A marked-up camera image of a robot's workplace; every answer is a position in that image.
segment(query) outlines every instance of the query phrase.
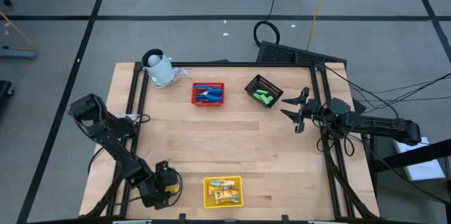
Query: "pliers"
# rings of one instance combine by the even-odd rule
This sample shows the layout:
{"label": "pliers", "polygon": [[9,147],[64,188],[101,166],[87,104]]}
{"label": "pliers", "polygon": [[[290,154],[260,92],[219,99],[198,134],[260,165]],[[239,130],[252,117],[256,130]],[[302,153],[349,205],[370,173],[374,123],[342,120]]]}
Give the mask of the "pliers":
{"label": "pliers", "polygon": [[206,89],[205,92],[197,94],[197,100],[207,101],[207,102],[216,102],[222,101],[223,90],[220,88],[210,88],[206,85],[197,85],[196,89]]}

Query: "wooden table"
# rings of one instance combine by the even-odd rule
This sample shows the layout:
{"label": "wooden table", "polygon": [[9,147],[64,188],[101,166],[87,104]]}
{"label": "wooden table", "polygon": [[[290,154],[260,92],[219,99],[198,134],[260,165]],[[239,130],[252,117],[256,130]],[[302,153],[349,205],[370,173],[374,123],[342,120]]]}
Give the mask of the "wooden table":
{"label": "wooden table", "polygon": [[[113,114],[125,113],[133,66],[134,63],[116,64],[107,101],[108,110]],[[343,64],[328,66],[346,77]],[[182,196],[175,206],[159,211],[146,209],[140,200],[133,201],[129,203],[127,218],[177,219],[180,213],[186,213],[188,219],[280,220],[281,215],[288,214],[290,220],[333,220],[324,156],[316,149],[320,138],[318,128],[306,120],[305,131],[295,134],[294,125],[279,110],[296,111],[297,107],[278,101],[273,108],[266,109],[244,91],[252,78],[260,74],[284,91],[282,98],[297,97],[303,87],[312,89],[309,69],[192,67],[185,70],[192,80],[183,78],[164,89],[157,89],[149,82],[144,113],[152,119],[142,124],[137,148],[138,156],[152,169],[155,163],[168,160],[180,172]],[[321,76],[317,75],[321,100],[325,100]],[[328,81],[332,97],[352,106],[348,84],[332,72],[328,72]],[[192,105],[193,82],[224,82],[224,105],[209,108]],[[349,183],[369,210],[378,215],[363,146],[358,141],[354,145],[354,156],[345,155]],[[91,210],[106,191],[114,165],[105,151],[92,164],[80,214]],[[203,178],[222,175],[243,177],[245,205],[204,209]],[[341,212],[346,216],[338,183],[337,188]],[[134,189],[130,198],[138,195]]]}

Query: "red plastic bin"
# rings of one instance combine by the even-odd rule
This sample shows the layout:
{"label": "red plastic bin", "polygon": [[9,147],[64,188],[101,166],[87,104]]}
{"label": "red plastic bin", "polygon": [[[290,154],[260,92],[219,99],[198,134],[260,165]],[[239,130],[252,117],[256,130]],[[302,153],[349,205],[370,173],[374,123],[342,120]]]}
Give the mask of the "red plastic bin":
{"label": "red plastic bin", "polygon": [[[209,103],[209,102],[198,102],[197,100],[197,94],[200,94],[202,92],[205,92],[206,89],[196,89],[197,85],[207,85],[209,87],[217,87],[223,90],[223,94],[221,97],[223,98],[221,101]],[[195,106],[208,106],[208,107],[217,107],[222,106],[224,103],[224,83],[221,82],[195,82],[192,83],[192,96],[191,96],[191,103]]]}

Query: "yellow basket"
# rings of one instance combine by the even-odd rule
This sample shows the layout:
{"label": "yellow basket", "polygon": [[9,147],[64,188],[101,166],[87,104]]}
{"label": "yellow basket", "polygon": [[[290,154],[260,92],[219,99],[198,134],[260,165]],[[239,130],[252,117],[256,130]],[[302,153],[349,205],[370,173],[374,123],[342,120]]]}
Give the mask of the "yellow basket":
{"label": "yellow basket", "polygon": [[[232,189],[237,190],[240,194],[240,201],[238,203],[224,202],[216,204],[214,195],[209,195],[209,185],[212,180],[227,179],[235,181]],[[244,194],[242,193],[242,182],[240,176],[218,177],[218,178],[204,178],[204,208],[225,208],[225,207],[241,207],[245,203]]]}

